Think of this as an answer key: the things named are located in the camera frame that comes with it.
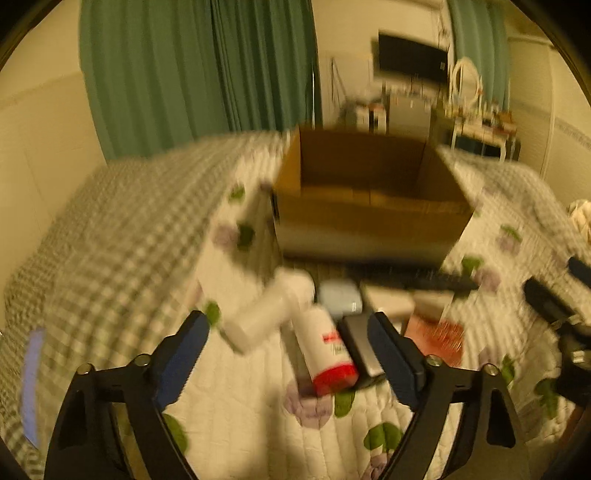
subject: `red bottle cap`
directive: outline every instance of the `red bottle cap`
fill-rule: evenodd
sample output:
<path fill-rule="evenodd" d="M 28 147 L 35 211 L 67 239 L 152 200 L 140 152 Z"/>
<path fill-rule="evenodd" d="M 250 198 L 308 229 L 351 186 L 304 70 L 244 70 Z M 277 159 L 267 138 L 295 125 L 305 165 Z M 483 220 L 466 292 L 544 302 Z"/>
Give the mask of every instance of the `red bottle cap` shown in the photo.
<path fill-rule="evenodd" d="M 316 395 L 337 393 L 357 383 L 359 374 L 353 364 L 341 364 L 320 372 L 312 380 Z"/>

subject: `bed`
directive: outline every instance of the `bed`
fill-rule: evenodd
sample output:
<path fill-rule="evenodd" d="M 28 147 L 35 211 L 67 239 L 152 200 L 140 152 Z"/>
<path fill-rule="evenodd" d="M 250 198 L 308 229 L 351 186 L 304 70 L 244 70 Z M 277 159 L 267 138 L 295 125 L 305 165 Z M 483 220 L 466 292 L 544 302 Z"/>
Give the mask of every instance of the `bed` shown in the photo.
<path fill-rule="evenodd" d="M 0 435 L 31 478 L 43 477 L 53 424 L 78 365 L 124 365 L 174 333 L 193 308 L 207 313 L 212 332 L 167 413 L 187 432 L 186 457 L 199 478 L 377 478 L 411 418 L 386 382 L 312 399 L 288 326 L 246 356 L 220 334 L 224 318 L 258 295 L 281 264 L 268 192 L 289 138 L 211 137 L 150 161 L 101 168 L 15 272 L 0 344 Z M 590 317 L 590 293 L 565 266 L 572 255 L 591 262 L 591 254 L 530 169 L 444 147 L 441 154 L 475 208 L 443 268 L 468 269 L 480 284 L 444 315 L 465 329 L 463 367 L 491 362 L 502 369 L 536 478 L 573 406 L 546 388 L 558 371 L 556 340 L 524 303 L 521 284 L 537 275 Z M 316 280 L 342 275 L 334 266 L 297 266 Z M 32 332 L 43 337 L 36 446 L 21 416 Z M 429 479 L 441 474 L 459 413 L 449 411 Z"/>

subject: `bottle label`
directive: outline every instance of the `bottle label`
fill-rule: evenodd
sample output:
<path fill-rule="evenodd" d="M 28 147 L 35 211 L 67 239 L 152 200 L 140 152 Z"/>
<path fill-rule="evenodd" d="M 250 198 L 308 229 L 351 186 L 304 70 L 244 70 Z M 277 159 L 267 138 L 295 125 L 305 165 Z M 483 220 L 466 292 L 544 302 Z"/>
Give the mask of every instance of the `bottle label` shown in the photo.
<path fill-rule="evenodd" d="M 330 333 L 325 333 L 322 336 L 322 341 L 330 347 L 330 351 L 333 355 L 339 356 L 343 353 L 349 355 L 349 352 L 347 351 L 345 344 L 341 340 L 338 331 L 333 330 Z"/>
<path fill-rule="evenodd" d="M 340 342 L 340 335 L 339 332 L 337 332 L 336 330 L 330 332 L 330 333 L 325 333 L 322 336 L 322 341 L 324 343 L 330 343 L 330 342 Z"/>

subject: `green leaf pattern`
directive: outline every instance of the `green leaf pattern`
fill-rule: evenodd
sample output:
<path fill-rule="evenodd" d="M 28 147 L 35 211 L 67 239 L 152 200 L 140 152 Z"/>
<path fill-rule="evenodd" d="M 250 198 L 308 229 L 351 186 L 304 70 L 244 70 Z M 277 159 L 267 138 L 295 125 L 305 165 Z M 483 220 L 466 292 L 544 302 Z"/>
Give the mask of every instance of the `green leaf pattern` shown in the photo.
<path fill-rule="evenodd" d="M 558 394 L 556 393 L 556 379 L 543 378 L 536 383 L 534 393 L 539 396 L 539 402 L 549 419 L 558 415 Z"/>
<path fill-rule="evenodd" d="M 509 355 L 505 355 L 503 357 L 503 361 L 501 363 L 501 375 L 503 375 L 507 386 L 509 386 L 509 384 L 513 382 L 515 378 L 515 363 Z"/>
<path fill-rule="evenodd" d="M 507 233 L 508 235 L 513 237 L 519 243 L 521 243 L 523 241 L 523 237 L 519 234 L 517 229 L 515 229 L 511 225 L 501 225 L 501 230 L 503 230 L 505 233 Z"/>
<path fill-rule="evenodd" d="M 175 443 L 178 446 L 178 449 L 184 455 L 187 452 L 187 448 L 189 446 L 189 439 L 187 438 L 187 434 L 184 431 L 184 428 L 179 423 L 177 419 L 175 419 L 172 415 L 168 413 L 163 413 L 162 417 L 164 419 L 164 423 L 168 427 L 170 434 L 173 436 Z"/>
<path fill-rule="evenodd" d="M 465 255 L 462 258 L 462 275 L 471 276 L 474 270 L 478 270 L 484 263 L 484 258 Z"/>
<path fill-rule="evenodd" d="M 347 415 L 353 407 L 355 390 L 345 390 L 335 394 L 335 417 L 338 419 Z"/>
<path fill-rule="evenodd" d="M 207 317 L 207 321 L 209 322 L 210 327 L 215 327 L 222 316 L 222 312 L 220 311 L 220 307 L 214 300 L 209 300 L 205 304 L 205 308 L 203 309 L 203 313 Z"/>
<path fill-rule="evenodd" d="M 246 190 L 244 188 L 243 183 L 237 183 L 232 187 L 232 191 L 230 195 L 228 195 L 228 202 L 241 202 L 244 200 L 244 195 L 246 194 Z"/>
<path fill-rule="evenodd" d="M 238 224 L 238 250 L 248 251 L 255 239 L 255 229 L 247 223 Z"/>
<path fill-rule="evenodd" d="M 363 446 L 368 450 L 382 448 L 384 453 L 396 450 L 402 439 L 402 430 L 396 425 L 385 421 L 369 429 L 363 439 Z"/>

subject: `white wall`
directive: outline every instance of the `white wall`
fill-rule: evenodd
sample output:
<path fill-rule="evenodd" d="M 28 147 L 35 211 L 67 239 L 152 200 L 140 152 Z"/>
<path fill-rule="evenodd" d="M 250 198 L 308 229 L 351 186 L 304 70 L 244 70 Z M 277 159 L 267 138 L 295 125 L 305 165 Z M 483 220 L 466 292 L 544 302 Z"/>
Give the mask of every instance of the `white wall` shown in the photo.
<path fill-rule="evenodd" d="M 0 70 L 0 104 L 46 82 L 80 72 L 80 3 L 62 0 L 22 39 Z"/>
<path fill-rule="evenodd" d="M 451 31 L 448 15 L 440 20 L 438 9 L 412 0 L 312 0 L 312 7 L 325 123 L 335 119 L 344 100 L 340 86 L 333 85 L 332 59 L 348 96 L 379 93 L 382 79 L 374 79 L 372 57 L 372 40 L 377 41 L 379 30 L 434 46 L 440 40 L 438 23 Z M 443 41 L 441 47 L 448 44 Z M 335 88 L 338 99 L 333 99 Z"/>
<path fill-rule="evenodd" d="M 516 36 L 509 45 L 519 161 L 538 172 L 565 206 L 591 199 L 591 106 L 549 42 Z"/>
<path fill-rule="evenodd" d="M 550 52 L 555 121 L 544 179 L 567 205 L 591 200 L 591 106 L 560 54 Z"/>
<path fill-rule="evenodd" d="M 80 0 L 63 0 L 0 70 L 0 292 L 105 164 L 78 60 L 79 12 Z"/>

